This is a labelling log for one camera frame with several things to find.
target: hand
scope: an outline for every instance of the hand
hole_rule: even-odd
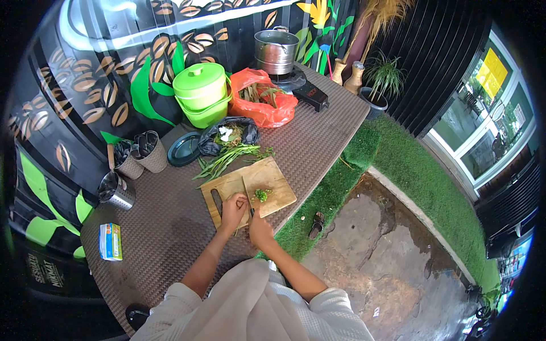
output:
[[[222,202],[222,225],[218,230],[225,231],[228,235],[235,232],[247,206],[248,198],[243,193],[232,194],[228,200]]]
[[[254,217],[249,215],[248,234],[250,235],[252,244],[262,251],[268,245],[277,243],[273,237],[273,227],[264,218],[260,218],[259,208],[254,212]]]

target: tissue box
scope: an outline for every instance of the tissue box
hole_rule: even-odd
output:
[[[122,260],[120,226],[109,223],[102,224],[99,230],[100,257],[105,260]]]

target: white shirt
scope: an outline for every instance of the white shirt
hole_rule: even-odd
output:
[[[365,340],[373,341],[364,322],[352,311],[347,293],[328,288],[315,296],[309,304],[294,290],[286,287],[284,278],[269,261],[269,285],[278,295],[287,296],[301,320],[309,340]],[[209,298],[214,297],[214,288]],[[135,340],[181,340],[181,333],[199,309],[199,296],[182,283],[169,287],[165,299],[150,310],[150,317],[133,336]]]

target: knife blade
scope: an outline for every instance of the knife blade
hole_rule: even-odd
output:
[[[245,188],[246,197],[248,198],[248,204],[250,205],[250,216],[254,217],[254,208],[252,208],[252,202],[250,201],[251,197],[248,194],[248,189],[246,188],[246,185],[245,185],[245,178],[241,176],[241,180],[242,180],[242,185]]]

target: red plastic bag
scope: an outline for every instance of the red plastic bag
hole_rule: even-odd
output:
[[[277,128],[287,124],[294,118],[294,107],[298,104],[298,100],[293,95],[276,93],[275,103],[277,109],[266,103],[246,101],[239,96],[239,90],[254,83],[278,88],[271,83],[271,79],[264,70],[246,68],[231,75],[230,79],[233,94],[233,98],[229,101],[231,104],[230,115],[250,117],[254,119],[257,126],[262,128]]]

